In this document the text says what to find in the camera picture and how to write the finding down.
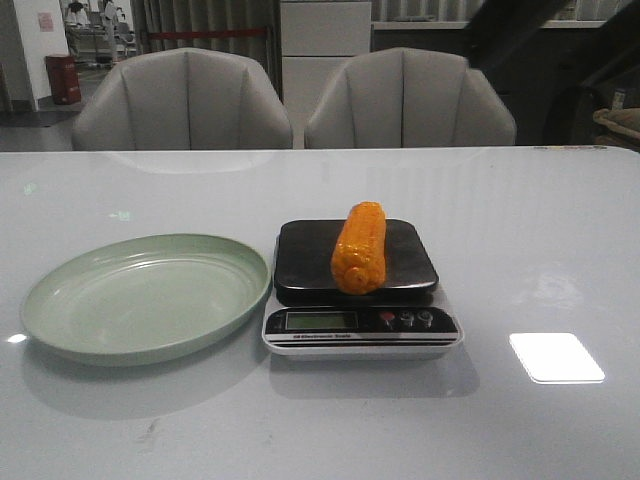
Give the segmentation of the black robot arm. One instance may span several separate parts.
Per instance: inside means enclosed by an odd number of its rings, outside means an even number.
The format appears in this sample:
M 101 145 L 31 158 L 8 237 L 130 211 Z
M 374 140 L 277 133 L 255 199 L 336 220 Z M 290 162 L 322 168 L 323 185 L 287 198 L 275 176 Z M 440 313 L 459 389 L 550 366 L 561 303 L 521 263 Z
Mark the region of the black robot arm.
M 486 1 L 464 28 L 471 65 L 488 71 L 506 60 L 567 5 L 565 1 Z M 639 3 L 625 1 L 561 57 L 571 85 L 593 85 L 639 64 Z

